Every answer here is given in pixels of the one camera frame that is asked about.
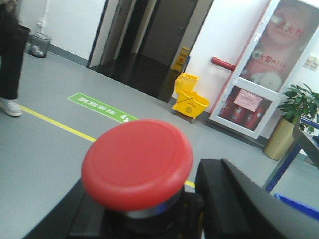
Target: gray trash can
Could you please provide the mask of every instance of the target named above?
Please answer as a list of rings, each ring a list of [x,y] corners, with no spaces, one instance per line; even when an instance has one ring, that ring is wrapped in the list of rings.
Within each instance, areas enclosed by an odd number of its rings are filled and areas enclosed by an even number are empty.
[[[40,58],[46,57],[50,42],[51,37],[39,32],[32,33],[29,50],[30,54]]]

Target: doorway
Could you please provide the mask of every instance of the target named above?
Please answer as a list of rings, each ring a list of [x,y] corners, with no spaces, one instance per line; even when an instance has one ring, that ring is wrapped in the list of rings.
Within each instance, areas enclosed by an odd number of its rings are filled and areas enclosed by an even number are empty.
[[[91,69],[153,97],[166,95],[161,100],[168,102],[179,74],[170,66],[189,21],[201,15],[198,29],[192,26],[194,36],[187,36],[186,47],[191,48],[211,4],[212,0],[119,0],[101,60]]]

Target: person's leg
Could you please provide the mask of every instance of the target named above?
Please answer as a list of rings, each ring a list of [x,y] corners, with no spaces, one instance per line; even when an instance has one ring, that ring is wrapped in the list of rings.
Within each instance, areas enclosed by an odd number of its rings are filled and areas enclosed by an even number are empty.
[[[21,74],[23,52],[28,32],[19,30],[17,34],[2,32],[4,44],[0,48],[0,104],[4,111],[11,116],[21,115],[21,110],[15,101]]]

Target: green floor sign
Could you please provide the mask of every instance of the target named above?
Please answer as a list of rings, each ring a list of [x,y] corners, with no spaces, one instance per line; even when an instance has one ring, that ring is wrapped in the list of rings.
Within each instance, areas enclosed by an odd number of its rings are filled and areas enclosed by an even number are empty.
[[[70,96],[68,100],[82,105],[88,109],[91,109],[97,113],[105,115],[117,122],[126,123],[132,120],[137,120],[138,118],[131,116],[117,108],[109,106],[103,102],[100,102],[92,97],[86,96],[82,93],[76,93],[73,96]]]

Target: dark door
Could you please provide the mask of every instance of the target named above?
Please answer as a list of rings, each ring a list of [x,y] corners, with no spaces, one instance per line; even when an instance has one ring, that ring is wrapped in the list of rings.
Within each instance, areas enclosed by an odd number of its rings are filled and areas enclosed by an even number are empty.
[[[197,0],[159,0],[141,53],[170,65]]]

